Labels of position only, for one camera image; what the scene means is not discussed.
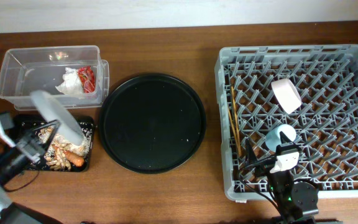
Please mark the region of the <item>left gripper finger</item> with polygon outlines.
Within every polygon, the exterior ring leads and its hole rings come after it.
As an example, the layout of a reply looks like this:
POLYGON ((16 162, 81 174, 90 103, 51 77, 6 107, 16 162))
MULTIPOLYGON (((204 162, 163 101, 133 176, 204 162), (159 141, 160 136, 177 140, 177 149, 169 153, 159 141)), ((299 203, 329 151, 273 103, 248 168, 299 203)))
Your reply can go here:
POLYGON ((45 129, 48 130, 50 129, 50 135, 48 137, 48 139, 46 140, 45 143, 43 143, 43 147, 45 149, 45 152, 48 151, 50 145, 52 144, 52 141, 55 137, 55 135, 58 132, 58 129, 60 128, 60 123, 47 123, 45 129))
POLYGON ((59 122, 57 119, 53 121, 49 121, 47 123, 41 124, 40 126, 34 127, 31 129, 32 132, 40 131, 41 129, 52 127, 52 131, 56 132, 61 125, 61 122, 59 122))

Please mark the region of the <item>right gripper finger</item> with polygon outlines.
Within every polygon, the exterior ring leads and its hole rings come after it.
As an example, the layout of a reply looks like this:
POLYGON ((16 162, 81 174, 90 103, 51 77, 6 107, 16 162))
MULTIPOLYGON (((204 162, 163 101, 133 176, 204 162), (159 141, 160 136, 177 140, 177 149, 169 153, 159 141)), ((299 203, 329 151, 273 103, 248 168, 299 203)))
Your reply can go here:
POLYGON ((246 138, 246 141, 245 141, 245 153, 246 153, 245 161, 247 164, 252 164, 255 161, 257 161, 256 155, 254 153, 254 150, 252 148, 249 138, 246 138))
POLYGON ((290 140, 290 138, 283 131, 280 131, 279 135, 280 135, 280 141, 281 141, 280 146, 293 146, 293 145, 295 145, 295 143, 292 140, 290 140))

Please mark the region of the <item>light blue cup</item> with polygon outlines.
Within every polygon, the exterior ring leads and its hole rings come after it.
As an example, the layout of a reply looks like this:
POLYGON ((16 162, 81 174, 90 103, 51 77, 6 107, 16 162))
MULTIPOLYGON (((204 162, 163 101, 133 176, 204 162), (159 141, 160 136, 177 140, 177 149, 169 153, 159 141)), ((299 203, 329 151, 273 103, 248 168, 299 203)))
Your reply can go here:
POLYGON ((273 152, 276 152, 276 148, 281 144, 280 133, 283 132, 286 137, 288 137, 291 141, 296 139, 296 131, 289 124, 281 124, 277 126, 275 129, 268 132, 265 137, 265 145, 267 148, 273 152))

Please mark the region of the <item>grey plate with food scraps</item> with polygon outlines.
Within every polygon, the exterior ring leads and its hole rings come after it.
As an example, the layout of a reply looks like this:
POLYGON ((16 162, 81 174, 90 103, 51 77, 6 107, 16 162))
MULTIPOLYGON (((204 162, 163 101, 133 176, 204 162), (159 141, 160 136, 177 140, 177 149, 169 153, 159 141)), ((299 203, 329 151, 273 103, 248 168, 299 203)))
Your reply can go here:
POLYGON ((51 94, 37 90, 30 93, 30 99, 44 120, 60 122, 60 127, 57 129, 58 134, 77 146, 83 142, 84 135, 80 125, 51 94))

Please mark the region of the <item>wooden chopstick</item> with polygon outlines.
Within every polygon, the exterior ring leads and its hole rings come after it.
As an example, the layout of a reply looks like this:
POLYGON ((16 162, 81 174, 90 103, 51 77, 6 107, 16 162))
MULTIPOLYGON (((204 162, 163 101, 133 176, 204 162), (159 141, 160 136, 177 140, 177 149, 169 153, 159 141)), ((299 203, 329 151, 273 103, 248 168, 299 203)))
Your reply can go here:
POLYGON ((239 141, 238 141, 238 139, 237 139, 236 128, 235 128, 235 125, 234 125, 233 120, 232 120, 232 116, 231 116, 230 109, 228 108, 227 111, 228 111, 228 116, 229 116, 229 122, 230 122, 231 130, 232 130, 232 133, 233 133, 233 136, 234 136, 234 140, 235 140, 235 144, 236 144, 237 156, 238 156, 238 158, 240 158, 241 155, 242 155, 242 153, 241 153, 241 146, 240 146, 239 141))
POLYGON ((237 155, 238 158, 241 157, 241 144, 240 144, 240 136, 239 136, 239 125, 238 125, 238 118, 237 118, 237 110, 236 110, 236 101, 234 96, 234 88, 233 86, 230 87, 231 89, 231 98, 232 98, 232 110, 234 115, 234 130, 236 134, 236 147, 237 147, 237 155))

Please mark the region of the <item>carrot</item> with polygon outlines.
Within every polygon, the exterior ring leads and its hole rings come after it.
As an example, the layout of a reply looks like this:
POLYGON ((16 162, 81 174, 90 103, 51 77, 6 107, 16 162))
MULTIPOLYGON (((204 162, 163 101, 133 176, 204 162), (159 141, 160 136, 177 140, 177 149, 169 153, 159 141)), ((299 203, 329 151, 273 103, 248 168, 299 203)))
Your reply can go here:
POLYGON ((84 165, 85 160, 83 157, 75 154, 74 152, 71 151, 64 151, 63 152, 65 154, 65 157, 71 162, 73 163, 75 166, 77 167, 81 167, 84 165))

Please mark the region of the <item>white napkin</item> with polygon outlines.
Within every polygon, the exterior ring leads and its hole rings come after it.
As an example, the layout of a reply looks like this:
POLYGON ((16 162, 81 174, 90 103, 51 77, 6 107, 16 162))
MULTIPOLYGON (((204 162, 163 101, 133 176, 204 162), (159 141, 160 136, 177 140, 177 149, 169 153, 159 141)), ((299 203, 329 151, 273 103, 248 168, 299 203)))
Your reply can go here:
POLYGON ((60 93, 65 95, 79 95, 84 93, 77 69, 66 67, 65 74, 63 74, 62 78, 63 82, 55 87, 60 93))

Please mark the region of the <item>pink bowl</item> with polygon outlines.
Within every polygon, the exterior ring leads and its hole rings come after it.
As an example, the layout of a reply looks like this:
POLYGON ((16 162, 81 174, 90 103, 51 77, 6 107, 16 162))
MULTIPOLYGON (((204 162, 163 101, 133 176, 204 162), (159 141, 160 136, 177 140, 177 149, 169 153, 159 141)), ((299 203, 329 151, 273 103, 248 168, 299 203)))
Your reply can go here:
POLYGON ((272 82, 271 87, 279 105, 287 114, 291 114, 301 106, 300 95, 288 78, 272 82))

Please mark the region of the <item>red snack wrapper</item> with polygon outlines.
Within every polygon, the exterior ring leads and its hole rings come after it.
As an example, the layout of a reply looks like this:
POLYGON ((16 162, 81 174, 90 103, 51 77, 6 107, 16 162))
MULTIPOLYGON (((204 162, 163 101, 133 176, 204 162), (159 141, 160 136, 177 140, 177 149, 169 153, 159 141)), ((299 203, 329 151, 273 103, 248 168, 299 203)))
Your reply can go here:
POLYGON ((84 93, 92 93, 95 91, 95 76, 90 66, 81 67, 77 71, 78 77, 80 78, 84 93))

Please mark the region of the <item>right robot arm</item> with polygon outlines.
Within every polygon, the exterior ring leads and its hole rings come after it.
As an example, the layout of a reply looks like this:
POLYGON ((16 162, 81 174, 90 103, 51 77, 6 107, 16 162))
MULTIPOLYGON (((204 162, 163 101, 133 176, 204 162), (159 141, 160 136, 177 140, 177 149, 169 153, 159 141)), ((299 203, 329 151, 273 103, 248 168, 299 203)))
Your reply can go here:
POLYGON ((264 159, 258 159, 248 139, 245 140, 245 166, 237 176, 241 183, 251 191, 256 190, 244 182, 241 174, 254 171, 255 177, 267 178, 269 196, 266 198, 280 214, 273 218, 274 223, 315 223, 318 214, 319 187, 308 179, 295 179, 290 170, 298 165, 301 148, 280 132, 280 144, 276 152, 264 159))

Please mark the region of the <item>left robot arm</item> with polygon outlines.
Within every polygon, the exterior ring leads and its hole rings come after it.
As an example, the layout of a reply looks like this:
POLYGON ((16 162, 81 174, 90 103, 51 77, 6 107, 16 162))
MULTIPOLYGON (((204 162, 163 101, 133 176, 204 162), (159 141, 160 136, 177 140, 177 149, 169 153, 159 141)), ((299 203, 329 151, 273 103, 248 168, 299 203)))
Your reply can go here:
POLYGON ((4 131, 0 120, 0 138, 12 149, 19 151, 0 168, 0 223, 59 223, 58 220, 13 202, 4 186, 21 173, 28 164, 38 162, 52 143, 60 122, 53 120, 30 129, 17 141, 13 141, 4 131))

